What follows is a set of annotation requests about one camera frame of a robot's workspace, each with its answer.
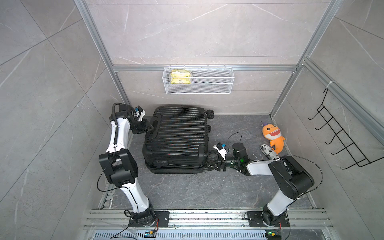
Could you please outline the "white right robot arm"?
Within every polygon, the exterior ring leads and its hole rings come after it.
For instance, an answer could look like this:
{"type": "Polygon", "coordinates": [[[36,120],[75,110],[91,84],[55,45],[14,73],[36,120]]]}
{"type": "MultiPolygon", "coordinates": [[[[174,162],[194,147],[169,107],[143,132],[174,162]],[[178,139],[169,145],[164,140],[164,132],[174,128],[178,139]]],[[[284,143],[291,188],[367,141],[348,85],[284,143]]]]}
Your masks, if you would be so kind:
{"type": "Polygon", "coordinates": [[[268,145],[261,145],[267,160],[251,160],[243,143],[234,143],[232,154],[225,144],[218,143],[207,153],[207,170],[237,170],[246,176],[272,176],[279,190],[263,207],[264,225],[273,227],[281,224],[288,207],[315,185],[313,177],[296,161],[292,155],[280,157],[268,145]]]}

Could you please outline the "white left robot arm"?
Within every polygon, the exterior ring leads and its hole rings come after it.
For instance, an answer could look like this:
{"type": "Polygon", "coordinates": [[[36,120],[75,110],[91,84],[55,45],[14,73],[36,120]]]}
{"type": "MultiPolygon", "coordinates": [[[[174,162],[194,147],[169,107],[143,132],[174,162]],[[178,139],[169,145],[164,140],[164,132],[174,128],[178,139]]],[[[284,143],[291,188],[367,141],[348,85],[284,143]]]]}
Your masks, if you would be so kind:
{"type": "Polygon", "coordinates": [[[106,153],[99,155],[99,163],[109,184],[120,189],[129,200],[132,211],[128,216],[135,223],[151,227],[157,221],[155,211],[138,182],[137,162],[129,151],[129,132],[143,134],[154,128],[144,119],[146,112],[139,106],[133,108],[123,103],[112,105],[110,122],[112,134],[106,153]]]}

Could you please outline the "black ribbed hard-shell suitcase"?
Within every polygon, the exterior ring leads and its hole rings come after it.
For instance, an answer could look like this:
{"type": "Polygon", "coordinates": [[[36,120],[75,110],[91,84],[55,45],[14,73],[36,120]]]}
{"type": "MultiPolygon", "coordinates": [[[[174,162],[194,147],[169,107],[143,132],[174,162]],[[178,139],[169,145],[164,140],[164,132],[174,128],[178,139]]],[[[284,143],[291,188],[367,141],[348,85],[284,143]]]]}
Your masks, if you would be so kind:
{"type": "Polygon", "coordinates": [[[164,105],[151,118],[142,153],[154,174],[198,174],[207,164],[209,119],[213,110],[188,105],[164,105]]]}

